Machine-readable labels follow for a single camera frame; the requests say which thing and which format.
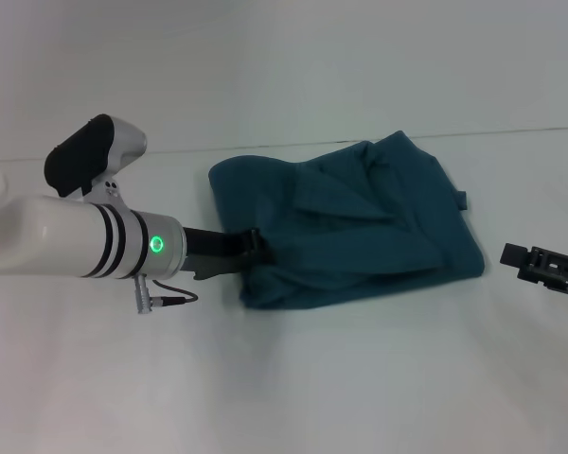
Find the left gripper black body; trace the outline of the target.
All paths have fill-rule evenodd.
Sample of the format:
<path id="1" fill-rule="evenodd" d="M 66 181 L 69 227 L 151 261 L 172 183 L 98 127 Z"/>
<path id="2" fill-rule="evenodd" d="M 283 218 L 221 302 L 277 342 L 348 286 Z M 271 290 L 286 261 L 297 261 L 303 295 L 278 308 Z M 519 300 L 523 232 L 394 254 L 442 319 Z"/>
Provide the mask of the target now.
<path id="1" fill-rule="evenodd" d="M 197 281 L 218 275 L 247 271 L 250 267 L 251 231 L 225 234 L 184 228 L 186 258 L 182 271 L 194 273 Z"/>

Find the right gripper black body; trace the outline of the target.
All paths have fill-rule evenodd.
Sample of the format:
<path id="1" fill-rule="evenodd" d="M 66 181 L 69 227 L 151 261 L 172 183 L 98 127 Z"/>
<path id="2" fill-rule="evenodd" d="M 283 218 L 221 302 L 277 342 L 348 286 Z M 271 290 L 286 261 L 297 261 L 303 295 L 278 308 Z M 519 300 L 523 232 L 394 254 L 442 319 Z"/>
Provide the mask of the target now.
<path id="1" fill-rule="evenodd" d="M 517 277 L 568 295 L 568 255 L 537 247 L 523 249 Z"/>

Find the teal T-shirt with FREE print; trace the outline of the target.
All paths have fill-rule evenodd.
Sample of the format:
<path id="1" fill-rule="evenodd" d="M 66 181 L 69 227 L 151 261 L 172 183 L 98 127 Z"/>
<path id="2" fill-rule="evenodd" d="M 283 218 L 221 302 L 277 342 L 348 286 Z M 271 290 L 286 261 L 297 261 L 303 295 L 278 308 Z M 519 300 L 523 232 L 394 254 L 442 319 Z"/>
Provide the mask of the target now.
<path id="1" fill-rule="evenodd" d="M 241 277 L 249 308 L 331 306 L 484 272 L 466 194 L 402 132 L 300 163 L 238 156 L 208 178 L 224 231 L 257 229 L 274 256 Z"/>

